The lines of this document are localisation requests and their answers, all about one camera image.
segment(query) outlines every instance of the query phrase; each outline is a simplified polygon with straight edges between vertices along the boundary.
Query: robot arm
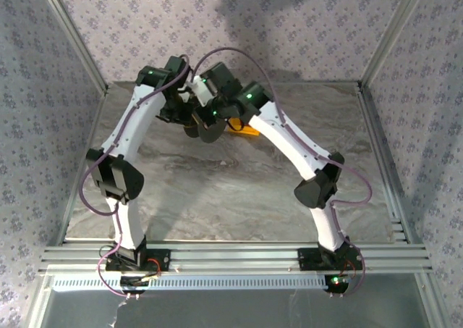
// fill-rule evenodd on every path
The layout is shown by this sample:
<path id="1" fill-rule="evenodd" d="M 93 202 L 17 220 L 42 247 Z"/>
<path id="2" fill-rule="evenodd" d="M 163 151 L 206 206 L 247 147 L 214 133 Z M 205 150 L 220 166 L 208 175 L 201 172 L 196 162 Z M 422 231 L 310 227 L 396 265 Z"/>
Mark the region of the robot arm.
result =
<path id="1" fill-rule="evenodd" d="M 181 59 L 171 57 L 165 69 L 142 69 L 130 104 L 115 131 L 102 148 L 88 151 L 87 160 L 92 164 L 108 148 L 114 146 L 116 134 L 123 128 L 117 146 L 92 172 L 93 181 L 106 197 L 111 210 L 120 202 L 118 215 L 122 225 L 122 244 L 119 257 L 135 266 L 144 262 L 146 239 L 137 212 L 137 197 L 143 187 L 143 175 L 130 163 L 135 160 L 137 150 L 154 117 L 165 122 L 181 124 L 189 136 L 200 137 L 209 143 L 222 134 L 226 121 L 232 117 L 239 117 L 242 122 L 260 131 L 299 171 L 302 182 L 294 189 L 294 194 L 312 212 L 321 249 L 335 253 L 344 247 L 344 236 L 338 232 L 334 217 L 327 206 L 327 202 L 337 190 L 336 182 L 340 168 L 322 162 L 308 153 L 289 134 L 279 119 L 273 96 L 258 83 L 252 82 L 243 88 L 225 65 L 219 63 L 201 76 L 195 76 L 192 82 L 186 82 L 184 79 L 165 90 L 163 94 L 156 94 L 140 105 L 132 117 L 126 118 L 130 109 L 138 105 L 140 99 L 180 73 L 184 65 L 182 66 L 179 60 Z M 178 89 L 181 87 L 187 92 L 180 94 Z M 285 118 L 286 123 L 315 153 L 344 163 L 340 154 L 330 154 L 319 147 L 287 116 Z M 197 131 L 186 131 L 191 128 Z"/>

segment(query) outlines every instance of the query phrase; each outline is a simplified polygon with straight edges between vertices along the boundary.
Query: marble floor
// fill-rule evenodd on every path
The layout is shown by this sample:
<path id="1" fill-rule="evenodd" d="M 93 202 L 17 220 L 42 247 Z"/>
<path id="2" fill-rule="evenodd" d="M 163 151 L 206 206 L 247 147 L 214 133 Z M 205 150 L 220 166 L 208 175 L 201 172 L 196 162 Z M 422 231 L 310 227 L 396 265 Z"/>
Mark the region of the marble floor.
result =
<path id="1" fill-rule="evenodd" d="M 368 205 L 338 208 L 343 230 L 353 240 L 390 242 L 383 184 L 353 91 L 316 84 L 276 90 L 303 131 L 325 149 L 341 152 L 372 183 Z M 131 95 L 130 86 L 111 86 L 93 146 L 111 134 Z M 148 240 L 317 240 L 310 212 L 293 195 L 300 176 L 262 135 L 225 133 L 206 144 L 188 138 L 179 125 L 155 119 L 139 154 L 135 166 L 145 175 L 140 218 Z M 85 194 L 108 211 L 90 179 Z M 338 197 L 361 200 L 365 194 L 361 181 L 341 174 Z M 67 237 L 113 236 L 111 219 L 92 214 L 77 197 Z"/>

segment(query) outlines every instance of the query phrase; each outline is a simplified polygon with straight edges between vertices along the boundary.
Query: floral wallpaper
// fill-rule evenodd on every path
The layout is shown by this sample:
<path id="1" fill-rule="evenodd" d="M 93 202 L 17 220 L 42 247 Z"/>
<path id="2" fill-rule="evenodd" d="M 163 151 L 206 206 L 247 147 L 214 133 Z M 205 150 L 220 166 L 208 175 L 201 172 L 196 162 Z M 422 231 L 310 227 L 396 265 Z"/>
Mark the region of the floral wallpaper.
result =
<path id="1" fill-rule="evenodd" d="M 410 222 L 463 327 L 463 0 L 420 0 L 371 91 Z"/>
<path id="2" fill-rule="evenodd" d="M 0 26 L 0 327 L 18 327 L 100 92 L 46 0 L 0 0 Z"/>
<path id="3" fill-rule="evenodd" d="M 359 80 L 399 1 L 64 0 L 107 80 L 134 80 L 170 55 L 186 53 L 194 63 L 234 46 L 279 81 Z M 239 55 L 221 59 L 260 78 Z"/>

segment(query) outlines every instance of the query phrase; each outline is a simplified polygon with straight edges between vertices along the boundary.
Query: glass panel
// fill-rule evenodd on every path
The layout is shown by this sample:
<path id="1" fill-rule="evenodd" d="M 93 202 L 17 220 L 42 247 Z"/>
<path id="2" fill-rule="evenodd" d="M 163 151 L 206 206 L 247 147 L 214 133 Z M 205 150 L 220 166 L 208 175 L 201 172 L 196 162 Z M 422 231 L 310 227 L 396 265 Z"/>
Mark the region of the glass panel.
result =
<path id="1" fill-rule="evenodd" d="M 412 274 L 368 275 L 345 298 L 322 290 L 160 290 L 149 296 L 125 303 L 105 290 L 53 292 L 42 327 L 429 327 Z"/>

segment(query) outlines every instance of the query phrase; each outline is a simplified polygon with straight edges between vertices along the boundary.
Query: yellow object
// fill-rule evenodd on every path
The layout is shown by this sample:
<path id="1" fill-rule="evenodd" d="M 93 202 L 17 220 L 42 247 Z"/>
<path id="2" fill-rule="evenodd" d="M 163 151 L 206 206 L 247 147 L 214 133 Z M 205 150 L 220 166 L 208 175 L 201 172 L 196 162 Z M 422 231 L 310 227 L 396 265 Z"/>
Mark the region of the yellow object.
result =
<path id="1" fill-rule="evenodd" d="M 250 127 L 249 125 L 243 126 L 241 120 L 239 120 L 238 118 L 230 118 L 229 124 L 233 128 L 236 129 L 236 130 L 233 130 L 230 126 L 228 126 L 229 132 L 231 133 L 254 135 L 254 136 L 259 136 L 260 134 L 256 129 L 254 129 L 253 127 Z"/>

